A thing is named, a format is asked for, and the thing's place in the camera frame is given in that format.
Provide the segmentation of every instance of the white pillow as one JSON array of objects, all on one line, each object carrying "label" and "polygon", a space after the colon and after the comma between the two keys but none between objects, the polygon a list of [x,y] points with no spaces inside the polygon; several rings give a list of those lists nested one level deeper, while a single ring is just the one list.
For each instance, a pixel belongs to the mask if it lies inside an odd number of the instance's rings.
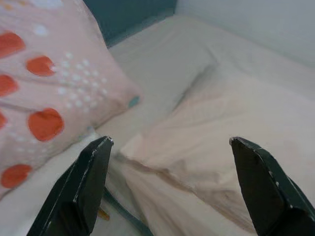
[{"label": "white pillow", "polygon": [[303,97],[246,75],[217,71],[198,94],[122,150],[163,172],[204,202],[252,231],[229,138],[241,136],[271,152],[315,204],[315,106]]}]

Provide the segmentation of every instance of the small yellow object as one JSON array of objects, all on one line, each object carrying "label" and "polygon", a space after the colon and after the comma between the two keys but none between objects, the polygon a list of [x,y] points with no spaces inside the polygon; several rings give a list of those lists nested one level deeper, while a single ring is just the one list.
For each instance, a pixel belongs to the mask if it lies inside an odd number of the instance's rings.
[{"label": "small yellow object", "polygon": [[105,211],[103,211],[103,209],[99,208],[97,215],[102,218],[103,220],[109,221],[110,216],[109,214],[107,214]]}]

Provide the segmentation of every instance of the orange circle pattern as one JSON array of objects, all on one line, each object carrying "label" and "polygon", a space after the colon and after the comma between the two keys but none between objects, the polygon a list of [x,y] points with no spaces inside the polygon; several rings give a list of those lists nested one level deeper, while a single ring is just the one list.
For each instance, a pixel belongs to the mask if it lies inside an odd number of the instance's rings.
[{"label": "orange circle pattern", "polygon": [[8,75],[0,75],[0,97],[19,89],[18,84]]},{"label": "orange circle pattern", "polygon": [[1,175],[1,185],[5,188],[14,188],[21,184],[28,177],[32,167],[18,164],[6,169]]},{"label": "orange circle pattern", "polygon": [[55,72],[51,69],[54,63],[47,56],[32,58],[26,62],[27,70],[39,76],[52,76]]},{"label": "orange circle pattern", "polygon": [[[0,34],[0,59],[25,49],[25,43],[17,34],[6,31]],[[47,56],[39,56],[26,61],[26,69],[37,76],[52,76],[54,63]],[[19,89],[17,82],[10,76],[0,74],[0,97],[14,93]],[[0,129],[7,123],[7,118],[0,112]],[[61,133],[64,122],[60,114],[52,109],[46,108],[41,112],[35,112],[28,118],[28,126],[31,133],[42,142],[53,139]],[[25,164],[18,164],[9,167],[1,175],[1,185],[11,189],[28,177],[32,167]]]}]

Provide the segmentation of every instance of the pillow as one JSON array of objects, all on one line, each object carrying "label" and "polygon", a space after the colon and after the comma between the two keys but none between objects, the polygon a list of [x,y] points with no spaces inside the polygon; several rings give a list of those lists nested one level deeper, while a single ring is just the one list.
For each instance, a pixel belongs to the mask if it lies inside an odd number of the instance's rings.
[{"label": "pillow", "polygon": [[163,122],[134,137],[122,153],[194,192],[253,231],[229,145],[241,136],[270,150],[315,204],[314,103],[282,88],[218,70]]},{"label": "pillow", "polygon": [[141,98],[83,6],[0,2],[0,197]]}]

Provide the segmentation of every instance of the pink pillow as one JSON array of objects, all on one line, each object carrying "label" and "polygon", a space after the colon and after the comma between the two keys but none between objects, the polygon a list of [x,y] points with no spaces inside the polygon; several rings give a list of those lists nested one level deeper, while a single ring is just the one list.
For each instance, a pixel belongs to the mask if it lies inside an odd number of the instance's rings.
[{"label": "pink pillow", "polygon": [[0,197],[140,100],[81,0],[0,1]]}]

